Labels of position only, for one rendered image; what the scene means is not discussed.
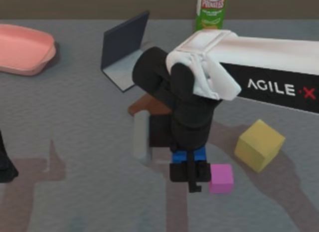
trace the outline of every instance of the table surface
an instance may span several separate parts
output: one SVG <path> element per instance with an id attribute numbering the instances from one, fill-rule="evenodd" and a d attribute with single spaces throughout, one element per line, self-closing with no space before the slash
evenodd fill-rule
<path id="1" fill-rule="evenodd" d="M 59 62 L 28 78 L 0 74 L 0 128 L 20 171 L 0 185 L 2 232 L 318 232 L 318 128 L 315 114 L 237 98 L 214 116 L 207 156 L 232 164 L 230 195 L 188 194 L 166 180 L 167 149 L 145 167 L 132 158 L 128 106 L 100 71 L 103 32 L 117 20 L 2 20 L 51 33 Z M 317 20 L 234 20 L 242 36 L 319 40 Z M 172 50 L 192 21 L 151 20 L 145 40 Z M 236 139 L 262 119 L 287 140 L 260 175 L 233 157 Z"/>

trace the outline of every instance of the black object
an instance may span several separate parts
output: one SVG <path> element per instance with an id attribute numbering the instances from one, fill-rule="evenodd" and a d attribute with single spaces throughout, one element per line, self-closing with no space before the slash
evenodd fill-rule
<path id="1" fill-rule="evenodd" d="M 0 183 L 9 183 L 19 175 L 18 170 L 9 159 L 0 132 Z"/>
<path id="2" fill-rule="evenodd" d="M 104 32 L 101 59 L 102 72 L 113 63 L 141 48 L 149 15 L 149 11 L 144 11 L 138 16 Z M 130 89 L 129 87 L 123 90 L 117 85 L 113 78 L 109 77 L 106 73 L 103 74 L 105 74 L 121 91 Z"/>
<path id="3" fill-rule="evenodd" d="M 172 153 L 187 151 L 187 160 L 170 164 L 173 182 L 188 182 L 190 193 L 200 192 L 196 182 L 210 181 L 207 161 L 195 161 L 194 151 L 207 143 L 214 109 L 222 100 L 193 94 L 194 76 L 189 67 L 177 63 L 166 68 L 167 53 L 158 47 L 145 51 L 133 69 L 133 82 L 172 111 L 150 117 L 150 146 L 170 147 Z"/>
<path id="4" fill-rule="evenodd" d="M 317 75 L 222 63 L 241 86 L 239 97 L 319 113 Z"/>

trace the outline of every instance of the pink cube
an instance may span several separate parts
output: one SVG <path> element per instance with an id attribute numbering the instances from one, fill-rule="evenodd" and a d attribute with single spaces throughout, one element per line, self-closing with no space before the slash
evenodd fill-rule
<path id="1" fill-rule="evenodd" d="M 234 189 L 233 169 L 229 164 L 210 165 L 210 193 L 225 194 Z"/>

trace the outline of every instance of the brown block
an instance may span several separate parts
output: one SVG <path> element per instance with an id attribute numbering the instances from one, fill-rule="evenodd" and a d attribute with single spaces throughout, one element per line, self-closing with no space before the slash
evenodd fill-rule
<path id="1" fill-rule="evenodd" d="M 170 114 L 170 109 L 167 106 L 149 94 L 145 94 L 128 108 L 128 112 L 132 116 L 142 110 L 147 110 L 151 115 Z"/>

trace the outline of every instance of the laptop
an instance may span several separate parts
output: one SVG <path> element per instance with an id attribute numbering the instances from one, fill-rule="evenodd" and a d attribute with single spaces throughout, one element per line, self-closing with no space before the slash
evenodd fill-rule
<path id="1" fill-rule="evenodd" d="M 144 11 L 104 33 L 101 70 L 122 92 L 134 86 L 132 71 L 143 53 L 141 44 L 149 15 Z"/>

